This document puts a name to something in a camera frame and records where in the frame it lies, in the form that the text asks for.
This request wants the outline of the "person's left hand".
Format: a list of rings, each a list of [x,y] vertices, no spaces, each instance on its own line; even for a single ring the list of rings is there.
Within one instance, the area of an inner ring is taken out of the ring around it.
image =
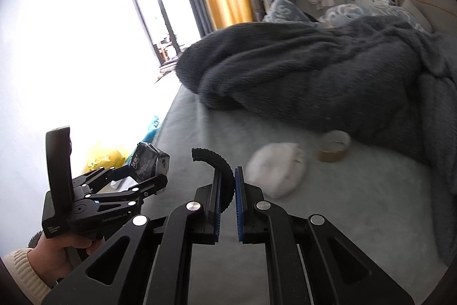
[[[91,255],[105,243],[104,239],[90,238],[68,232],[55,238],[42,235],[35,248],[28,252],[28,261],[40,279],[52,287],[58,279],[66,277],[73,269],[66,248],[84,249]]]

